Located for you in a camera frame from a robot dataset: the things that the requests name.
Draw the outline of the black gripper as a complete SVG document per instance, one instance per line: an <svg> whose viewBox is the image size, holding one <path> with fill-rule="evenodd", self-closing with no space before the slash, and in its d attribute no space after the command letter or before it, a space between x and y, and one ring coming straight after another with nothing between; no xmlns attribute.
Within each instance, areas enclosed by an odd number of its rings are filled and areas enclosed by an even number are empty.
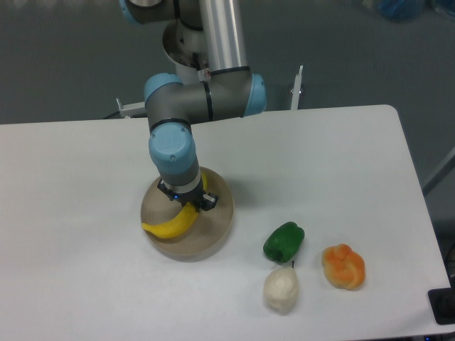
<svg viewBox="0 0 455 341"><path fill-rule="evenodd" d="M205 193L201 177L195 178L189 184L182 186L171 186L163 179L160 179L156 187L170 201L176 201L182 207L189 203L194 206L196 212L212 210L218 202L218 196L215 193Z"/></svg>

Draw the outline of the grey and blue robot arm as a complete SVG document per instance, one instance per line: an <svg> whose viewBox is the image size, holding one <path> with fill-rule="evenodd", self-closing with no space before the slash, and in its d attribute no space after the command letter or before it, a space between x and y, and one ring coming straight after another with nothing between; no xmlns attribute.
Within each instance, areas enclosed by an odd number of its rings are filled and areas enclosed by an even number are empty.
<svg viewBox="0 0 455 341"><path fill-rule="evenodd" d="M175 19L202 31L209 80L185 84L161 73L144 85L149 153L160 174L157 188L170 200L211 210L218 196L203 187L191 127L208 121L248 117L267 106L264 80L247 64L238 1L121 1L124 17L144 25Z"/></svg>

